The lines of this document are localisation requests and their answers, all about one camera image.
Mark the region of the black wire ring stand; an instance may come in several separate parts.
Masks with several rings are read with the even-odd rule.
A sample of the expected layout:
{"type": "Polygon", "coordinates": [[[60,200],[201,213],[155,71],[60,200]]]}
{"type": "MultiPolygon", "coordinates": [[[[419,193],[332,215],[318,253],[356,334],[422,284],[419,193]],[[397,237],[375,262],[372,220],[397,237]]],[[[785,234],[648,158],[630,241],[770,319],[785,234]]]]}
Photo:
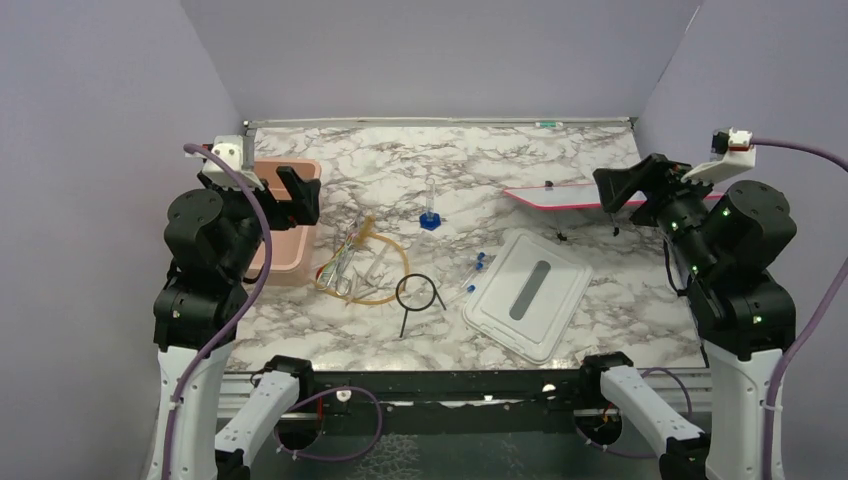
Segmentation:
{"type": "Polygon", "coordinates": [[[425,311],[434,305],[447,310],[436,282],[423,273],[410,273],[402,277],[395,288],[395,298],[403,309],[399,337],[403,338],[411,313],[425,311]]]}

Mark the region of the clear plastic lid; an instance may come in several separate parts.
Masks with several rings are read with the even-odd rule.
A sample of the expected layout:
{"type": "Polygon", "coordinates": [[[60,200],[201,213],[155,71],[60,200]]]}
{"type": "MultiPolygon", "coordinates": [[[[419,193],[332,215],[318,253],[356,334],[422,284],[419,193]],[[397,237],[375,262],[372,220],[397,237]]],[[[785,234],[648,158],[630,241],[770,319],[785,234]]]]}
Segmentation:
{"type": "Polygon", "coordinates": [[[550,361],[594,275],[562,245],[514,229],[462,309],[466,324],[535,365],[550,361]]]}

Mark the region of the blue cap test tube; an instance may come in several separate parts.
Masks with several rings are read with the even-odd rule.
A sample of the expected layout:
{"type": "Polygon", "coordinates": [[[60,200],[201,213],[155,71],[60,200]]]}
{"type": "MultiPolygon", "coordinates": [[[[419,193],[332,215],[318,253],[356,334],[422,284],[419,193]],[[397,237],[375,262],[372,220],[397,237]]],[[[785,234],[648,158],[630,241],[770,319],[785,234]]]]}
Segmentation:
{"type": "Polygon", "coordinates": [[[466,272],[470,273],[481,270],[483,268],[485,258],[486,254],[484,252],[479,252],[477,256],[473,259],[469,267],[466,269],[466,272]]]}
{"type": "Polygon", "coordinates": [[[460,287],[464,288],[470,283],[473,277],[483,268],[483,263],[478,261],[472,264],[461,276],[460,287]]]}
{"type": "Polygon", "coordinates": [[[453,306],[458,304],[461,301],[464,301],[468,296],[470,296],[476,290],[475,285],[469,285],[465,289],[455,293],[448,300],[445,301],[446,306],[453,306]]]}

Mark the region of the clear acrylic tube rack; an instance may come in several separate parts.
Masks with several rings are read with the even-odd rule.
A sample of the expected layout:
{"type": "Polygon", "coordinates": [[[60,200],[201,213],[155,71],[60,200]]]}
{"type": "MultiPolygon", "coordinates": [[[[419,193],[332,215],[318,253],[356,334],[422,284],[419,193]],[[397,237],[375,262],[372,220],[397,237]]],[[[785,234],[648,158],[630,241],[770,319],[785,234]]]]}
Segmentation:
{"type": "Polygon", "coordinates": [[[391,242],[389,240],[384,239],[383,243],[384,243],[383,249],[380,251],[379,254],[377,254],[375,256],[373,262],[370,264],[370,266],[366,270],[365,274],[360,275],[359,273],[354,272],[351,287],[350,287],[348,295],[346,297],[347,303],[351,303],[354,300],[357,300],[359,298],[358,292],[359,292],[360,288],[366,288],[367,290],[374,288],[374,286],[371,283],[370,278],[372,277],[374,272],[377,270],[377,268],[382,264],[382,261],[383,261],[385,254],[391,248],[391,242]]]}

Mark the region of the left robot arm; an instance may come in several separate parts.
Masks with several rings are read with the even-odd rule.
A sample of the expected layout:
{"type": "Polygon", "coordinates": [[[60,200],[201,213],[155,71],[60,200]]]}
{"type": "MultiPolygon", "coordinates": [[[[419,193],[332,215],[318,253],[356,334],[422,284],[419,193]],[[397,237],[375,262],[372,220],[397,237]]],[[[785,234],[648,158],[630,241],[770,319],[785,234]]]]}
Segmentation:
{"type": "Polygon", "coordinates": [[[200,187],[179,195],[167,211],[164,241],[172,259],[153,304],[160,368],[160,404],[151,479],[248,479],[247,432],[215,444],[223,370],[241,317],[257,295],[243,279],[261,243],[262,229],[314,225],[320,217],[319,179],[294,168],[274,172],[290,196],[278,200],[267,183],[252,190],[225,188],[201,173],[200,187]]]}

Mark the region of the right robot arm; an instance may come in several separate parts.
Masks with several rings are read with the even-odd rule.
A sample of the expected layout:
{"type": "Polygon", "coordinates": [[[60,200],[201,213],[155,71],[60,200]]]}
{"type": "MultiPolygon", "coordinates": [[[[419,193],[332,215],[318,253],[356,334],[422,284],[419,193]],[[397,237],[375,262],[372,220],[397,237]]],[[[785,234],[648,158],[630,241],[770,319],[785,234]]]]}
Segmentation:
{"type": "Polygon", "coordinates": [[[710,371],[710,429],[683,418],[620,352],[587,357],[577,393],[589,406],[616,407],[665,479],[774,479],[779,366],[796,338],[796,307],[768,268],[797,227],[784,195],[757,181],[734,183],[707,207],[707,170],[653,154],[593,177],[607,213],[642,194],[632,222],[659,229],[688,272],[686,299],[710,371]]]}

